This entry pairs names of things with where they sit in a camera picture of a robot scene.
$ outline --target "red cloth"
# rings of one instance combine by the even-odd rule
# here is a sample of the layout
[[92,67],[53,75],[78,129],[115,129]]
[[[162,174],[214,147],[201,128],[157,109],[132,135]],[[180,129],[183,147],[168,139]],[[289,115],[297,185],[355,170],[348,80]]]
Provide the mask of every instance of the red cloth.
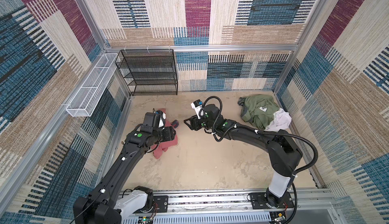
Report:
[[[161,110],[162,112],[166,113],[166,109],[159,109]],[[165,119],[165,127],[167,126],[172,126],[172,124],[167,120]],[[153,151],[153,155],[156,159],[159,159],[161,156],[162,156],[162,153],[165,151],[168,150],[168,147],[172,146],[172,145],[176,145],[178,144],[178,137],[177,135],[175,136],[175,138],[171,141],[165,141],[165,142],[161,142],[158,146],[155,146],[153,145],[151,147],[151,149],[153,150],[155,147],[158,147],[157,149],[155,149],[155,151]]]

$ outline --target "white cloth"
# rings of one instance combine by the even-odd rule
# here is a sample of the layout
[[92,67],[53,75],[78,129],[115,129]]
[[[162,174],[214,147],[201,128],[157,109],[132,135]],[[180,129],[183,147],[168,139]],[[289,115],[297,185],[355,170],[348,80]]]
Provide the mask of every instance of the white cloth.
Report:
[[266,126],[265,131],[275,131],[278,132],[280,129],[287,129],[292,122],[288,112],[285,112],[283,109],[274,112],[274,119]]

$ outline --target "white wire basket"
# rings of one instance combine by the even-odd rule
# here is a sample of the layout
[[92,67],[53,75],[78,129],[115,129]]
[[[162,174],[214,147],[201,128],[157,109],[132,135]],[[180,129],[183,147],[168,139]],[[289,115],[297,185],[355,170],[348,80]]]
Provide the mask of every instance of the white wire basket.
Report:
[[101,56],[85,82],[66,107],[72,117],[90,117],[96,108],[109,80],[115,72],[118,54],[109,53]]

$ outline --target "clothing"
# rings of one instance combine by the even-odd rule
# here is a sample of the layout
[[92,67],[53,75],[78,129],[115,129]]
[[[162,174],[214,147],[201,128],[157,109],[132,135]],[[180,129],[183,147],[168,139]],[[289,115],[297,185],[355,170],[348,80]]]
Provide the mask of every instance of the clothing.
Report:
[[240,112],[241,118],[261,130],[273,121],[274,113],[280,109],[270,95],[239,98],[238,104],[243,106]]
[[274,113],[274,119],[268,126],[266,126],[265,131],[275,131],[278,132],[280,129],[287,129],[292,122],[288,112],[285,112],[283,109],[278,110]]

